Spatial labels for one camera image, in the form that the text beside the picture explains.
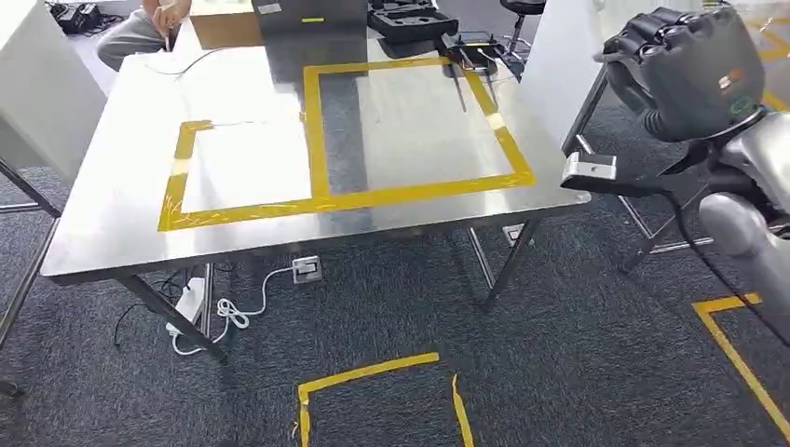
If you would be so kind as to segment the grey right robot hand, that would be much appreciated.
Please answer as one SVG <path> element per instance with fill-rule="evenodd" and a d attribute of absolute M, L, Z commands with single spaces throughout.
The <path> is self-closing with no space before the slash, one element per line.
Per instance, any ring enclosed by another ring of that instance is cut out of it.
<path fill-rule="evenodd" d="M 618 98 L 663 142 L 712 138 L 763 109 L 765 69 L 730 5 L 639 13 L 594 58 Z"/>

